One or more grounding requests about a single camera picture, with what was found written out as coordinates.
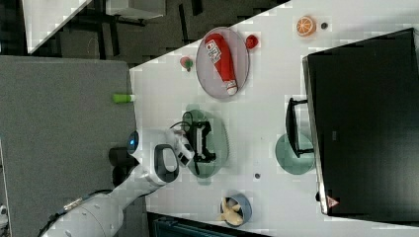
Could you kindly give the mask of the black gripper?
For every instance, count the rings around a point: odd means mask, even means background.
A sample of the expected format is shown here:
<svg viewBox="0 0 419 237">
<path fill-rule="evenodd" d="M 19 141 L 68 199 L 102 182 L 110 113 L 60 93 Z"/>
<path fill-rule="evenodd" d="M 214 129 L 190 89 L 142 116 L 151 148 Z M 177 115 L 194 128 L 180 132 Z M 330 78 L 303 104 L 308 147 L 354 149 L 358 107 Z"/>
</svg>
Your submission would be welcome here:
<svg viewBox="0 0 419 237">
<path fill-rule="evenodd" d="M 207 148 L 207 136 L 211 132 L 208 121 L 193 121 L 187 131 L 187 138 L 195 151 L 195 162 L 212 162 L 216 155 Z"/>
</svg>

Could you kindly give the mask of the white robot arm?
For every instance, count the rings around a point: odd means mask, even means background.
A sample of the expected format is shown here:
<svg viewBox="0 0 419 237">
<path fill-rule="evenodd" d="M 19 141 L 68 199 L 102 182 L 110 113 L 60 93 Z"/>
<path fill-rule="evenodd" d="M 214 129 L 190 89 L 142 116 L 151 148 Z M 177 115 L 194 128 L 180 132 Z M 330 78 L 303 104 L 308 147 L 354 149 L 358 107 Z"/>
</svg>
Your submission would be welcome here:
<svg viewBox="0 0 419 237">
<path fill-rule="evenodd" d="M 37 237 L 114 237 L 132 202 L 174 182 L 182 167 L 213 155 L 207 149 L 211 132 L 207 121 L 186 122 L 182 129 L 136 130 L 127 152 L 138 164 L 128 177 L 108 193 L 91 193 L 65 205 Z"/>
</svg>

